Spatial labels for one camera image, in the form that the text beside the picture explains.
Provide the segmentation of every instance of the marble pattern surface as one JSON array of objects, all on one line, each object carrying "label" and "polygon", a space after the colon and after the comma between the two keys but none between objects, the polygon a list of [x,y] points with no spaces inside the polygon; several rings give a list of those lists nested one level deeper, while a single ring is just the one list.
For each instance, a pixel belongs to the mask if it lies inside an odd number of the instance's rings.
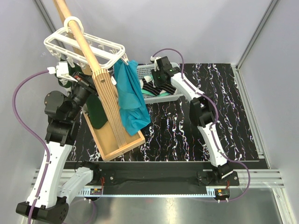
[{"label": "marble pattern surface", "polygon": [[[230,64],[186,64],[187,78],[208,96],[219,111],[216,125],[222,147],[230,159],[258,160],[242,100]],[[189,120],[189,103],[177,101],[147,105],[152,122],[142,129],[146,143],[116,161],[206,161],[203,137]],[[75,149],[68,161],[101,161],[83,115]]]}]

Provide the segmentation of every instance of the gray laundry basket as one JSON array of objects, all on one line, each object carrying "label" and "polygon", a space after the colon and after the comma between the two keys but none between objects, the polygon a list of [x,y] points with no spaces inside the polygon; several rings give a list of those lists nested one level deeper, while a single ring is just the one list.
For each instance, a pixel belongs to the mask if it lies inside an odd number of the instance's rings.
[{"label": "gray laundry basket", "polygon": [[[171,62],[171,65],[173,67],[179,67],[178,63]],[[139,65],[137,67],[138,79],[140,80],[144,76],[150,76],[152,69],[154,69],[154,64]],[[144,98],[144,101],[146,104],[153,104],[153,103],[175,101],[181,96],[182,96],[182,94],[179,91],[177,91],[177,93],[175,95],[168,95],[168,96],[164,96],[164,97],[154,97],[151,95],[144,94],[143,98]]]}]

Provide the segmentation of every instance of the white drying rack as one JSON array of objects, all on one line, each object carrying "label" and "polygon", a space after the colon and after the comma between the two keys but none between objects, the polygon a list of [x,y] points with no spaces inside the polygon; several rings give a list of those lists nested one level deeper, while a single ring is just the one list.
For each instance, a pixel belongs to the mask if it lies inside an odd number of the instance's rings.
[{"label": "white drying rack", "polygon": [[[108,60],[104,64],[99,63],[101,68],[109,69],[119,59],[122,59],[126,64],[128,64],[128,57],[125,53],[125,47],[123,45],[84,33],[83,27],[82,26],[80,27],[81,27],[82,34],[86,39],[86,41],[88,42],[88,44],[90,45],[90,48],[94,53],[94,55]],[[57,40],[64,44],[80,49],[78,42],[68,37],[67,34],[68,32],[71,33],[71,30],[68,29],[68,27],[62,27],[59,30],[57,30],[55,33],[48,36],[43,43],[48,49],[48,51],[57,58],[57,60],[60,61],[61,55],[63,54],[66,56],[66,60],[71,67],[75,66],[74,65],[74,59],[75,59],[79,62],[80,67],[84,68],[86,65],[88,65],[87,59],[84,56],[81,56],[79,54],[74,53],[73,51],[64,49],[54,44],[55,42],[54,40]]]}]

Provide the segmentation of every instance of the white wall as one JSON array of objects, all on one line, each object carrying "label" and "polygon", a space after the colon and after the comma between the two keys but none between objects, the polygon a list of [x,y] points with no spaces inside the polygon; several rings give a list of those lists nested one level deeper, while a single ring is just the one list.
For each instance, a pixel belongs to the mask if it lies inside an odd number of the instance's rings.
[{"label": "white wall", "polygon": [[[43,0],[55,26],[52,0]],[[85,32],[121,43],[129,59],[149,63],[175,48],[187,63],[237,63],[270,0],[67,0]],[[180,62],[175,55],[173,61]]]},{"label": "white wall", "polygon": [[[0,217],[1,223],[15,224],[21,218],[15,208],[27,199],[44,150],[14,117],[13,92],[22,80],[55,65],[56,61],[43,45],[50,33],[32,0],[3,1],[0,20]],[[47,127],[43,99],[57,86],[54,77],[41,75],[26,84],[17,97],[20,116],[42,139]]]},{"label": "white wall", "polygon": [[273,168],[299,220],[299,1],[280,1],[241,67]]}]

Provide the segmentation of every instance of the blue towel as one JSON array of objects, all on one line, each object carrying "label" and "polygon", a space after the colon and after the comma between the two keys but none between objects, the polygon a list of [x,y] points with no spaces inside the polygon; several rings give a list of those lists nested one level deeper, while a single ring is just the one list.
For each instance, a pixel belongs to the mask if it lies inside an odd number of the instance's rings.
[{"label": "blue towel", "polygon": [[137,77],[137,66],[136,61],[126,65],[122,60],[118,60],[114,64],[121,121],[131,136],[150,123]]}]

